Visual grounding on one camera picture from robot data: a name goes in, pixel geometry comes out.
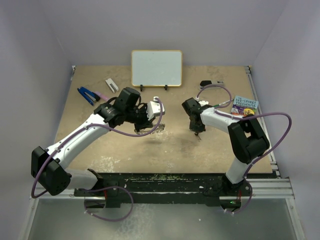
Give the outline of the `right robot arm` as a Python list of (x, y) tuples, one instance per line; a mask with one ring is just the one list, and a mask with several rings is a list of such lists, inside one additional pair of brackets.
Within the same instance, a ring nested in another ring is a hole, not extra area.
[(201, 105), (194, 98), (185, 100), (181, 105), (189, 116), (189, 129), (196, 135), (204, 132), (207, 126), (229, 135), (235, 158), (224, 175), (222, 190), (228, 196), (235, 195), (253, 160), (261, 157), (270, 147), (259, 121), (252, 115), (236, 117), (211, 105)]

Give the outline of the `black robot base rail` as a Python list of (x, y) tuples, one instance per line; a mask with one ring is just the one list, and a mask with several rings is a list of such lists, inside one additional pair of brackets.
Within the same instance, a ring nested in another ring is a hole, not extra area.
[(105, 201), (106, 207), (121, 204), (201, 204), (239, 208), (241, 198), (252, 195), (243, 180), (231, 185), (223, 173), (100, 173), (93, 192), (76, 189), (75, 196)]

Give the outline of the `silver key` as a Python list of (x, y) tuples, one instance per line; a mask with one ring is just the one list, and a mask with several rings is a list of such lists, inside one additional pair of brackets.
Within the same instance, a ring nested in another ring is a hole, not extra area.
[(198, 132), (195, 132), (194, 135), (196, 136), (197, 140), (200, 142), (202, 139), (201, 137), (199, 136), (199, 133)]

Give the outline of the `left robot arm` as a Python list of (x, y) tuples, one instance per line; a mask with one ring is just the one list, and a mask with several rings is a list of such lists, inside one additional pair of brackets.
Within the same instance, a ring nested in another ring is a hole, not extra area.
[(94, 170), (71, 171), (71, 162), (90, 144), (108, 132), (117, 132), (116, 127), (123, 123), (134, 125), (135, 138), (142, 137), (140, 130), (149, 128), (154, 132), (158, 127), (153, 121), (161, 119), (165, 108), (158, 97), (148, 103), (141, 102), (137, 90), (125, 87), (117, 97), (100, 104), (87, 120), (59, 142), (42, 148), (36, 147), (31, 153), (31, 175), (34, 184), (31, 196), (35, 199), (36, 185), (44, 187), (45, 192), (56, 196), (66, 189), (85, 189), (91, 196), (103, 191), (102, 177)]

